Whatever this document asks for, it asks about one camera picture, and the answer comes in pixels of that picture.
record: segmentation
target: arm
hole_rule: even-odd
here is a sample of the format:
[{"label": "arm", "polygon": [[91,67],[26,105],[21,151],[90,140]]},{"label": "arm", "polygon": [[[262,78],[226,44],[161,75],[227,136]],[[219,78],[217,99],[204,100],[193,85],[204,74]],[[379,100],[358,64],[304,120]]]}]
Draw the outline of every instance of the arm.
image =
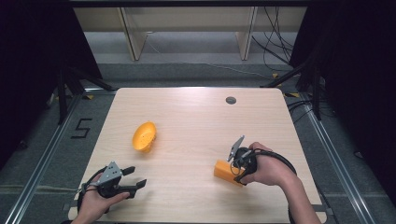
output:
[{"label": "arm", "polygon": [[[253,143],[249,148],[260,148],[270,150],[260,143]],[[265,185],[280,186],[288,200],[291,215],[296,223],[320,223],[311,202],[306,195],[303,182],[291,169],[275,158],[268,156],[257,157],[257,171],[241,179],[244,184],[253,181]]]},{"label": "arm", "polygon": [[[93,181],[97,181],[102,174],[97,175]],[[129,192],[123,192],[112,198],[103,198],[96,191],[96,187],[89,186],[82,200],[81,208],[72,224],[89,224],[99,219],[102,214],[114,203],[119,203],[129,197]]]}]

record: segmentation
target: orange block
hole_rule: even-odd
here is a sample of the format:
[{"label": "orange block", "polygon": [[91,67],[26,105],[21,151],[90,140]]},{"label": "orange block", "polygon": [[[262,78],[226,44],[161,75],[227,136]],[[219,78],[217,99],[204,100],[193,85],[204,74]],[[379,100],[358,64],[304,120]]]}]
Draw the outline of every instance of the orange block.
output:
[{"label": "orange block", "polygon": [[227,180],[230,183],[235,184],[236,186],[243,187],[242,184],[237,183],[233,179],[235,178],[235,174],[238,174],[238,169],[233,167],[233,172],[231,171],[231,165],[227,161],[218,160],[215,165],[214,176],[217,176],[223,180]]}]

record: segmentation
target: orange object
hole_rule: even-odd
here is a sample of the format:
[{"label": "orange object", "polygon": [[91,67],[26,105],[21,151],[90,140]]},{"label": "orange object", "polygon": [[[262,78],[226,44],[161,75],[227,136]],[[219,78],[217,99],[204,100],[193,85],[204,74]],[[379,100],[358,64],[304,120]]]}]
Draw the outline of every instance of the orange object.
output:
[{"label": "orange object", "polygon": [[[235,174],[238,174],[238,169],[233,167],[233,172]],[[243,187],[242,184],[237,183],[233,179],[235,178],[235,175],[231,171],[231,165],[227,161],[220,161],[218,160],[215,165],[215,171],[214,171],[214,176],[217,176],[223,180],[227,180],[228,182],[231,182],[239,187]]]},{"label": "orange object", "polygon": [[134,149],[141,152],[150,152],[151,144],[155,140],[157,129],[153,122],[149,121],[140,125],[134,137],[132,138],[132,145]]}]

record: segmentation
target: gray floor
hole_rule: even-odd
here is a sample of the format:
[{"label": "gray floor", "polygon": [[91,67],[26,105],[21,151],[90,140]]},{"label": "gray floor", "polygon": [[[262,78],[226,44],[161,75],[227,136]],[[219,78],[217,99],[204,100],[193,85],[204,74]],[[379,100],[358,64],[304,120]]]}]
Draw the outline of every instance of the gray floor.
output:
[{"label": "gray floor", "polygon": [[[264,42],[262,34],[255,34]],[[290,43],[295,34],[284,34]],[[148,35],[142,57],[138,62],[130,60],[125,37],[120,33],[89,33],[92,51],[104,80],[116,87],[178,87],[178,86],[242,86],[258,88],[272,81],[273,73],[263,62],[262,50],[252,42],[247,61],[241,61],[239,49],[232,33],[153,33]],[[283,55],[283,51],[272,47]],[[280,60],[265,55],[266,63],[272,68],[290,69]],[[285,92],[296,92],[294,84],[298,76],[283,83],[279,88]],[[86,88],[94,88],[87,83]],[[91,100],[78,100],[75,111],[65,126],[55,153],[32,201],[24,212],[21,223],[60,223],[66,220],[68,206],[75,196],[76,187],[82,178],[91,156],[96,139],[114,98],[113,94],[97,92]],[[287,104],[301,98],[285,97]],[[396,223],[396,209],[375,179],[364,160],[354,156],[356,149],[342,124],[326,102],[320,105],[322,122],[336,152],[340,155],[351,180],[362,195],[373,215],[375,223]],[[313,123],[306,114],[304,105],[297,107],[291,117],[307,157],[312,175],[324,197],[329,201],[339,223],[361,223],[359,213],[348,197],[339,176],[323,146]],[[59,118],[57,102],[44,111],[27,139],[29,147],[16,151],[0,172],[0,221],[19,199],[23,186],[34,172],[52,135],[57,130]],[[84,125],[90,128],[86,138],[73,139],[81,135],[76,131],[80,119],[92,119]],[[336,223],[328,216],[327,223]]]}]

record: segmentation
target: wooden table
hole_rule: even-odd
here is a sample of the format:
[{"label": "wooden table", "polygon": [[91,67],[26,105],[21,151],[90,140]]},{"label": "wooden table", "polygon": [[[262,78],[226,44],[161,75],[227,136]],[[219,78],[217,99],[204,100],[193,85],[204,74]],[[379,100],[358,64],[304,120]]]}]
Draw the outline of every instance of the wooden table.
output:
[{"label": "wooden table", "polygon": [[[227,97],[234,97],[230,105]],[[132,147],[136,128],[157,127],[149,154]],[[252,183],[237,187],[213,176],[217,160],[226,160],[232,144],[261,142],[295,166],[312,204],[321,204],[285,100],[278,89],[139,88],[120,89],[108,112],[81,182],[115,161],[135,166],[120,182],[147,179],[134,199],[113,205],[102,221],[287,223],[288,204],[279,187]],[[69,217],[74,218],[72,207]],[[320,220],[326,214],[318,212]]]}]

